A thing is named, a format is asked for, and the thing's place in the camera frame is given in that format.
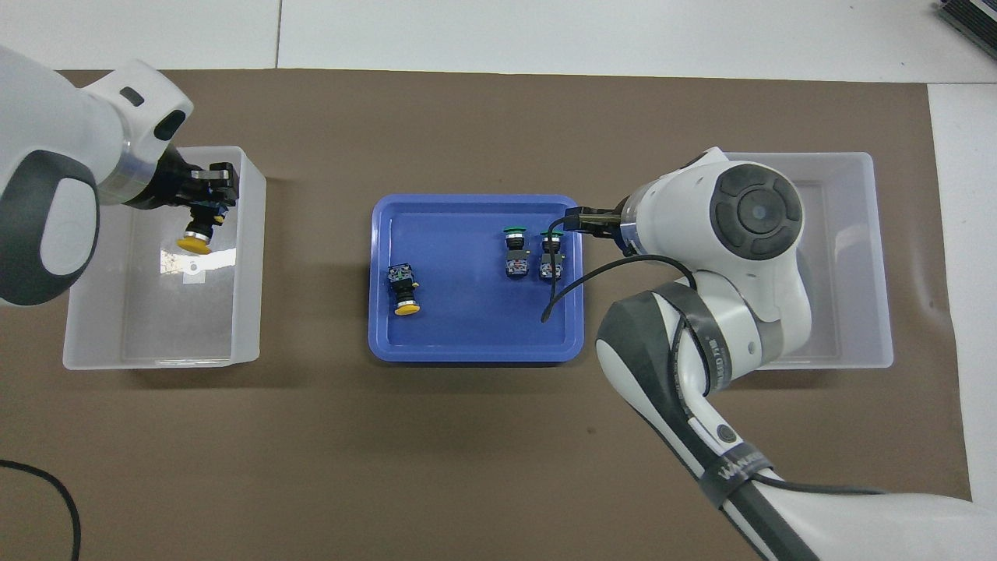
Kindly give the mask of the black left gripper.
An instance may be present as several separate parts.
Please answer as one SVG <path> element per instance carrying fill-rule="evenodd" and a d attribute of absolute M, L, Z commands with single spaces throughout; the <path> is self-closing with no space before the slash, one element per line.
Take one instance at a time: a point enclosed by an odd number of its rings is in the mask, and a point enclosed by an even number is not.
<path fill-rule="evenodd" d="M 187 206 L 192 216 L 209 216 L 211 207 L 213 222 L 224 223 L 227 212 L 238 205 L 238 197 L 234 164 L 190 164 L 178 149 L 169 146 L 157 162 L 149 184 L 125 205 L 139 210 Z"/>

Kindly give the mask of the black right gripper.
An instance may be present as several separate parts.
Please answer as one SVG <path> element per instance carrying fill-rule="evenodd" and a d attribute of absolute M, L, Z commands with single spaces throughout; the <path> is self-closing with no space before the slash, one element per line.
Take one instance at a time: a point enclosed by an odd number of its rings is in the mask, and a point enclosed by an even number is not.
<path fill-rule="evenodd" d="M 627 196 L 618 203 L 616 212 L 602 207 L 569 207 L 564 210 L 563 224 L 577 224 L 576 233 L 591 237 L 613 237 L 622 253 L 647 253 L 638 229 L 638 213 L 644 199 L 645 196 Z"/>

